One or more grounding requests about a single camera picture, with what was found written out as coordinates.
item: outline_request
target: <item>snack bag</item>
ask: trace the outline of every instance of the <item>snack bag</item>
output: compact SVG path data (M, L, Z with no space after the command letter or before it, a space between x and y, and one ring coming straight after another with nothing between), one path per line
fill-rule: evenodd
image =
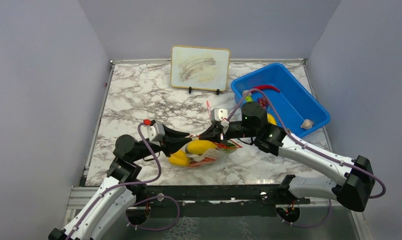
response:
M195 139L184 145L179 151L171 154L169 162L173 165L195 168L213 162L233 153L241 145L232 140L227 145L208 140Z

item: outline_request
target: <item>red button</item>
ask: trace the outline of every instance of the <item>red button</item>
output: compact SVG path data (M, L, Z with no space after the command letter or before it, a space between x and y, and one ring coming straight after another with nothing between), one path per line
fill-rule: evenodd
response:
M150 125L151 125L151 121L150 121L149 119L145 119L145 120L143 120L143 124L144 124L145 126L150 126Z

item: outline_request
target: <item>white cable clip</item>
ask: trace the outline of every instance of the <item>white cable clip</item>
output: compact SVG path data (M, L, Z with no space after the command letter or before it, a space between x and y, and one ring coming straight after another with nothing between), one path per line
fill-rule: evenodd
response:
M227 130L229 129L229 121L227 120L227 118L224 118L220 124L223 126L223 132L226 133Z

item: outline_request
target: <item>whiteboard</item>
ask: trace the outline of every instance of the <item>whiteboard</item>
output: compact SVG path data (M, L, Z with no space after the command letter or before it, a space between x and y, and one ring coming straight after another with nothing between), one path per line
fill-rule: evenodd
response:
M174 46L171 49L171 86L225 91L230 51L224 48Z

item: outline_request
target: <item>drawing on whiteboard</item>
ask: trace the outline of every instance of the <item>drawing on whiteboard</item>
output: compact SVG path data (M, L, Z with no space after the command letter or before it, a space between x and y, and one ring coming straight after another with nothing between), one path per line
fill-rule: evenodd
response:
M210 54L198 54L179 64L182 82L209 83L218 74L217 61Z

